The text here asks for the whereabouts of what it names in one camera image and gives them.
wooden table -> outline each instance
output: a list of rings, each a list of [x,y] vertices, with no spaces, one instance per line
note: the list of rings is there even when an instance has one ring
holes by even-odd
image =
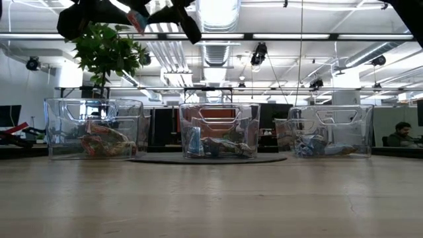
[[[0,161],[0,237],[423,237],[423,161]]]

ceiling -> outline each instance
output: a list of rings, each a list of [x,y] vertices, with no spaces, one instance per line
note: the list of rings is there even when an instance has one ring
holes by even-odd
[[[25,4],[11,3],[11,0],[3,0],[3,18],[0,21],[0,32],[8,32],[9,24],[11,32],[56,32],[58,13],[61,9],[40,9],[36,7],[63,7],[68,5],[70,0],[22,0]],[[311,10],[301,10],[301,1],[289,0],[287,8],[281,7],[283,1],[261,1],[242,0],[237,32],[272,32],[272,33],[300,33],[301,22],[303,32],[307,33],[398,33],[397,29],[404,24],[398,14],[392,9],[363,11],[328,11],[333,9],[357,7],[382,7],[382,3],[376,0],[306,0],[304,5],[316,7]],[[188,9],[189,14],[196,18],[195,6]],[[25,57],[27,50],[60,50],[62,55],[55,57],[44,57],[42,63],[50,64],[52,67],[61,67],[63,63],[72,61],[71,56],[74,46],[60,41],[0,41],[3,46],[10,47],[18,57]],[[232,46],[229,60],[229,69],[225,74],[225,82],[221,85],[234,86],[239,84],[239,77],[245,77],[247,87],[269,87],[276,86],[278,78],[286,87],[298,86],[299,80],[306,78],[322,63],[333,58],[347,58],[362,51],[374,42],[278,42],[268,41],[268,55],[261,65],[259,72],[252,72],[250,67],[250,54],[258,42],[245,41],[239,45]],[[182,42],[184,55],[192,71],[194,83],[204,82],[201,47],[193,46],[188,41]],[[422,48],[416,42],[407,42],[398,48],[384,54],[387,63],[375,68],[373,73],[372,65],[361,65],[360,82],[362,86],[373,85],[375,81],[400,75],[401,73],[421,66],[423,54],[416,54]],[[414,54],[413,57],[401,60]],[[152,58],[152,64],[139,70],[137,79],[145,86],[163,85],[159,76],[161,66]],[[121,78],[112,76],[112,83],[117,86],[125,85]],[[394,81],[389,87],[401,87],[410,83],[418,83],[423,80],[423,73]],[[330,79],[324,79],[325,86],[330,86]]]

black mat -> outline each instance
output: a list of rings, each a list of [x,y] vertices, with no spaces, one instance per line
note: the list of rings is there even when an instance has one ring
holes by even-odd
[[[251,163],[270,163],[284,160],[286,160],[286,157],[278,153],[259,153],[256,159],[185,159],[182,156],[182,153],[148,153],[147,155],[139,159],[132,159],[130,161],[142,163],[164,163],[181,165],[235,165]]]

red object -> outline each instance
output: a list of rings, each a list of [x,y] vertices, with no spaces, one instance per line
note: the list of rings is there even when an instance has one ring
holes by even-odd
[[[27,127],[29,127],[28,123],[24,122],[21,125],[15,126],[14,128],[11,128],[11,129],[8,129],[8,130],[5,130],[4,132],[9,133],[9,134],[13,134],[13,133],[18,132],[20,130],[23,130]]]

man sitting at desk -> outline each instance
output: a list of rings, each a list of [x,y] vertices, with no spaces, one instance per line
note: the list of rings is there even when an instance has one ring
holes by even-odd
[[[411,125],[406,122],[400,122],[395,126],[396,132],[388,137],[389,147],[407,147],[407,148],[418,148],[417,144],[414,143],[414,139],[408,136]]]

